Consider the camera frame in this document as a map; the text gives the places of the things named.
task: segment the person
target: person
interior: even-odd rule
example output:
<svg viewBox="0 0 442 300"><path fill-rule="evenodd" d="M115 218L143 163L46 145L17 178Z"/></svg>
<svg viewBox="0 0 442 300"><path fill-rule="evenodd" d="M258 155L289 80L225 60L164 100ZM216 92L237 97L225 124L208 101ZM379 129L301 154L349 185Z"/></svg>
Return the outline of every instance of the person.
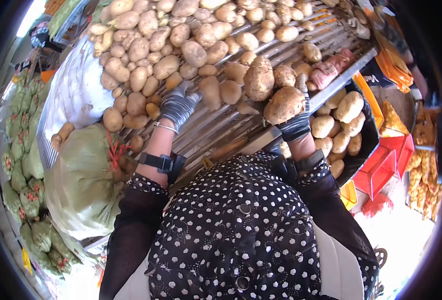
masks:
<svg viewBox="0 0 442 300"><path fill-rule="evenodd" d="M144 153L170 155L202 98L186 93L191 86L166 95ZM302 92L305 111L278 125L294 173L276 154L238 154L169 202L168 175L138 165L119 202L99 299L368 299L379 264L314 145L305 82Z"/></svg>

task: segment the sleeve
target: sleeve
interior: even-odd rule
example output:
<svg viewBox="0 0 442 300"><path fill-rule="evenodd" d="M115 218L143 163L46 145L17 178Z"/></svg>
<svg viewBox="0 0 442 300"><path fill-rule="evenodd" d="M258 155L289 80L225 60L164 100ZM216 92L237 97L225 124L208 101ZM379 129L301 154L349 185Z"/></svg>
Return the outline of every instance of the sleeve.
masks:
<svg viewBox="0 0 442 300"><path fill-rule="evenodd" d="M128 185L108 241L100 300L113 299L144 260L169 200L167 190L140 174L135 173Z"/></svg>

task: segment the work glove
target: work glove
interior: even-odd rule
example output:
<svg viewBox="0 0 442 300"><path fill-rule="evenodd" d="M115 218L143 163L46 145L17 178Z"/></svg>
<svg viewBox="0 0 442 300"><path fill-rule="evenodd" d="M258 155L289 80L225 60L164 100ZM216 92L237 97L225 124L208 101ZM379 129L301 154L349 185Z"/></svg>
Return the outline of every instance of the work glove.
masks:
<svg viewBox="0 0 442 300"><path fill-rule="evenodd" d="M176 131L179 132L181 126L188 120L189 116L194 112L196 105L203 98L203 93L186 94L186 90L193 86L193 82L182 81L171 92L164 96L160 106L160 116L158 120L166 118L171 120L175 125Z"/></svg>
<svg viewBox="0 0 442 300"><path fill-rule="evenodd" d="M306 99L306 107L304 111L284 123L276 125L279 130L282 132L282 139L285 142L292 142L298 139L302 139L309 132L311 132L311 127L309 126L309 94L308 87L306 86L307 77L302 74L298 77L299 82L298 85L301 93L304 95Z"/></svg>

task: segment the right hand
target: right hand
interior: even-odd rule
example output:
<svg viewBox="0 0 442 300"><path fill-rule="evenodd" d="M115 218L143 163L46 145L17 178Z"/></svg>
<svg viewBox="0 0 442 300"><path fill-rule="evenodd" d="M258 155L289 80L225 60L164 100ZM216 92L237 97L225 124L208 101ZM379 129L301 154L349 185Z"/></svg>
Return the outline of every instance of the right hand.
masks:
<svg viewBox="0 0 442 300"><path fill-rule="evenodd" d="M181 126L194 112L201 98L203 98L201 91L186 94L186 90L192 86L193 82L182 81L177 87L164 96L160 106L160 116L158 120L170 120L174 124L174 129L179 131Z"/></svg>

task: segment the bundled green sack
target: bundled green sack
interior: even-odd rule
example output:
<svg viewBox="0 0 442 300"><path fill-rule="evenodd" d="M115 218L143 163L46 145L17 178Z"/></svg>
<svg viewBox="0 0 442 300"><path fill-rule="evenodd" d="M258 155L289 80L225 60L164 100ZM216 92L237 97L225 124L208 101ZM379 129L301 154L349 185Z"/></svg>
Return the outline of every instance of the bundled green sack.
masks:
<svg viewBox="0 0 442 300"><path fill-rule="evenodd" d="M10 144L6 146L5 151L3 151L3 154L1 155L1 164L3 165L3 171L5 171L6 175L8 175L8 178L10 179L14 167L14 159L13 155L11 154Z"/></svg>
<svg viewBox="0 0 442 300"><path fill-rule="evenodd" d="M36 193L29 187L24 187L20 191L20 201L24 209L26 219L32 220L38 216L40 203Z"/></svg>
<svg viewBox="0 0 442 300"><path fill-rule="evenodd" d="M53 225L48 220L33 222L31 224L33 243L41 252L51 249L51 230Z"/></svg>
<svg viewBox="0 0 442 300"><path fill-rule="evenodd" d="M24 210L18 193L13 190L9 181L3 184L3 203L16 222L21 224L24 220Z"/></svg>
<svg viewBox="0 0 442 300"><path fill-rule="evenodd" d="M110 143L122 138L96 123L74 130L55 164L44 174L45 201L59 229L81 241L114 230L123 183L114 183L108 162Z"/></svg>
<svg viewBox="0 0 442 300"><path fill-rule="evenodd" d="M20 160L14 163L13 173L11 174L11 187L17 192L26 187L26 179L23 176L23 167Z"/></svg>
<svg viewBox="0 0 442 300"><path fill-rule="evenodd" d="M46 253L39 251L38 247L34 245L32 230L29 223L24 223L21 225L20 236L26 250L28 251L28 254L30 255L30 258L33 259L47 275L54 279L63 279L61 272L59 272L58 269L51 264L49 256Z"/></svg>

